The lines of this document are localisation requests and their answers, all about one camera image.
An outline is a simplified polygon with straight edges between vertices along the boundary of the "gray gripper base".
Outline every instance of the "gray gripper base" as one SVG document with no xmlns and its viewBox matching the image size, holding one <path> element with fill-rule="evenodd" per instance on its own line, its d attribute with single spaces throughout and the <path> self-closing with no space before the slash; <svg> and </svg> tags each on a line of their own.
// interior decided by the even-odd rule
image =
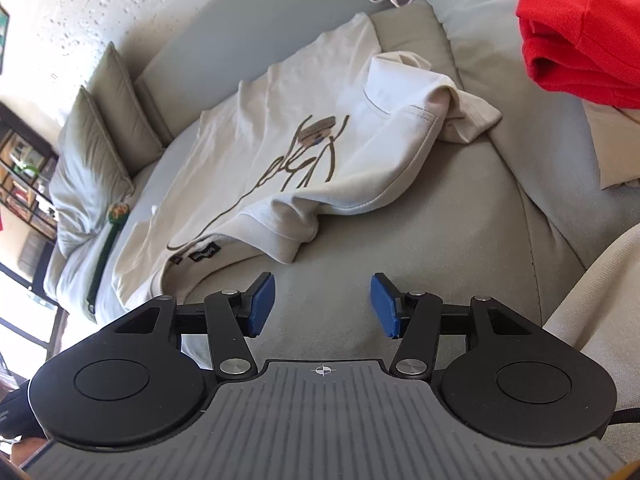
<svg viewBox="0 0 640 480">
<path fill-rule="evenodd" d="M 126 452 L 60 443 L 34 480 L 605 479 L 623 463 L 596 438 L 553 449 L 491 440 L 450 416 L 428 384 L 376 361 L 272 362 L 220 387 L 182 433 Z"/>
</svg>

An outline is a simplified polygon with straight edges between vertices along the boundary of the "crosshair marking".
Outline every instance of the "crosshair marking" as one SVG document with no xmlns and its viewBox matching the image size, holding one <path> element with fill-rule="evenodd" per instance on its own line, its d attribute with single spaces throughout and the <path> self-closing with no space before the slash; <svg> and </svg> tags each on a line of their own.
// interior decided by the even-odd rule
<svg viewBox="0 0 640 480">
<path fill-rule="evenodd" d="M 316 374 L 322 375 L 322 377 L 324 377 L 325 375 L 330 374 L 331 372 L 335 372 L 335 370 L 329 368 L 326 365 L 319 366 L 314 371 L 316 372 Z"/>
</svg>

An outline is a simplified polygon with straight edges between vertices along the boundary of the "red cloth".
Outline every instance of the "red cloth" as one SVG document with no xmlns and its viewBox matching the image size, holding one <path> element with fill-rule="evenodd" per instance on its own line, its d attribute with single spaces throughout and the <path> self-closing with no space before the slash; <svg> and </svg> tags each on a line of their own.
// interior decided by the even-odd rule
<svg viewBox="0 0 640 480">
<path fill-rule="evenodd" d="M 640 108 L 640 0 L 520 0 L 516 14 L 542 88 Z"/>
</svg>

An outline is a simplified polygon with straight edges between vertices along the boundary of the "black cable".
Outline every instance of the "black cable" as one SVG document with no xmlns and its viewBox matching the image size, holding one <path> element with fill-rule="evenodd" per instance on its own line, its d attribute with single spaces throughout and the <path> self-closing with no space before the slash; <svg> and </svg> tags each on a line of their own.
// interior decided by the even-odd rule
<svg viewBox="0 0 640 480">
<path fill-rule="evenodd" d="M 626 424 L 628 422 L 640 422 L 640 408 L 629 408 L 627 410 L 614 412 L 609 421 L 609 425 Z"/>
</svg>

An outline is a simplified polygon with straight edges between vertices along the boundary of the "window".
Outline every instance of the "window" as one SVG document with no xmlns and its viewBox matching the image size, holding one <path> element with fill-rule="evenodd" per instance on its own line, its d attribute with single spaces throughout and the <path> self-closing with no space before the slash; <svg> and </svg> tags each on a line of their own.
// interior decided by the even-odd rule
<svg viewBox="0 0 640 480">
<path fill-rule="evenodd" d="M 9 370 L 31 379 L 46 359 L 61 351 L 67 314 L 7 272 L 0 272 L 0 290 L 0 353 Z"/>
</svg>

